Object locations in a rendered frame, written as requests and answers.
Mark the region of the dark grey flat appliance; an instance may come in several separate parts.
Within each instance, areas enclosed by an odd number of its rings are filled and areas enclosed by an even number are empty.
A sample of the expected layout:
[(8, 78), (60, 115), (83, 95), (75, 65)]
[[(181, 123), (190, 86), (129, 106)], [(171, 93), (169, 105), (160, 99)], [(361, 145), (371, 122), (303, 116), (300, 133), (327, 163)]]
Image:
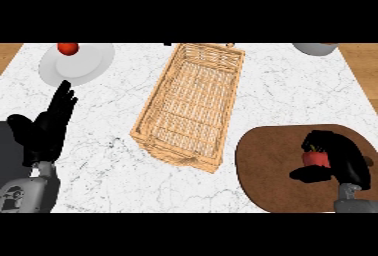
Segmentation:
[(14, 133), (7, 121), (0, 121), (0, 188), (20, 178), (27, 178), (32, 169), (23, 166), (24, 147), (14, 139)]

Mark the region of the grey bowl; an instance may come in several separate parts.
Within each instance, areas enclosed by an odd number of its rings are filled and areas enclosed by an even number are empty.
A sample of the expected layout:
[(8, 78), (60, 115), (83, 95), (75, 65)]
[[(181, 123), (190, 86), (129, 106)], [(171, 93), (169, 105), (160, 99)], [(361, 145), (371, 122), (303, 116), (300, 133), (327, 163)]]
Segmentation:
[(295, 47), (311, 56), (327, 56), (337, 49), (337, 43), (295, 43)]

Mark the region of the tan wicker basket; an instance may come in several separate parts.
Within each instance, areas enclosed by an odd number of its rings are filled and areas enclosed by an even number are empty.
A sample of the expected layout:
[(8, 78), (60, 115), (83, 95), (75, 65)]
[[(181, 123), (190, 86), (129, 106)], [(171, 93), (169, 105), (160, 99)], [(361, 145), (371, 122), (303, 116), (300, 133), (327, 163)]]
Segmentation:
[(222, 165), (244, 58), (233, 43), (176, 45), (131, 131), (175, 166), (213, 173)]

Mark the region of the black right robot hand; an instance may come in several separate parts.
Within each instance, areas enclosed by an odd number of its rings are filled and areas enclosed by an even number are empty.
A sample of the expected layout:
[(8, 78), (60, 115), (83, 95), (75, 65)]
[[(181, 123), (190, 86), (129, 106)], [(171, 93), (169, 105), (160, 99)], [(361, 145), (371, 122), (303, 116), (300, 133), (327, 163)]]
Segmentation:
[(312, 149), (329, 154), (330, 167), (311, 165), (290, 173), (290, 178), (305, 183), (329, 181), (336, 177), (340, 183), (360, 185), (371, 189), (371, 173), (360, 147), (342, 134), (327, 130), (314, 130), (303, 141), (305, 152)]

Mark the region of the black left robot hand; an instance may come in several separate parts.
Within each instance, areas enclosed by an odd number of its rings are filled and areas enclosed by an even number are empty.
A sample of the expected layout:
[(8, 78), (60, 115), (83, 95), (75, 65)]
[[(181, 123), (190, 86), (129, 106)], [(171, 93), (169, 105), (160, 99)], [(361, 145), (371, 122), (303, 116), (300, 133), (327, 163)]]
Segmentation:
[(67, 126), (79, 98), (72, 83), (64, 80), (47, 111), (36, 120), (21, 114), (8, 117), (15, 141), (24, 146), (23, 165), (32, 167), (38, 162), (54, 163), (63, 152)]

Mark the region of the white round plate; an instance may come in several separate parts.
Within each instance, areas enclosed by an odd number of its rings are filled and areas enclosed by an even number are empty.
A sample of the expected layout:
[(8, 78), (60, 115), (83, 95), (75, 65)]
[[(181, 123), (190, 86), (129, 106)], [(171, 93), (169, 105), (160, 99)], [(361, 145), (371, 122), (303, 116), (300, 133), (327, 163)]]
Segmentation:
[(39, 75), (44, 82), (58, 87), (67, 80), (73, 86), (83, 85), (97, 79), (110, 68), (116, 57), (116, 47), (111, 43), (85, 43), (79, 52), (67, 56), (54, 45), (45, 53)]

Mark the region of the brown wooden cutting board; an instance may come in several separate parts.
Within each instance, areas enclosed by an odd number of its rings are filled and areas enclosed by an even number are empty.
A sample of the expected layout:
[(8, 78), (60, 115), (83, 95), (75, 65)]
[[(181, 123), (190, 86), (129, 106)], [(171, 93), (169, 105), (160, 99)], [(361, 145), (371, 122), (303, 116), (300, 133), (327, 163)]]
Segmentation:
[(371, 189), (357, 193), (358, 199), (378, 201), (378, 151), (368, 139), (337, 124), (261, 126), (241, 137), (236, 150), (237, 173), (244, 192), (253, 203), (269, 212), (333, 212), (339, 182), (306, 184), (290, 178), (303, 166), (302, 143), (314, 130), (345, 135), (373, 159)]

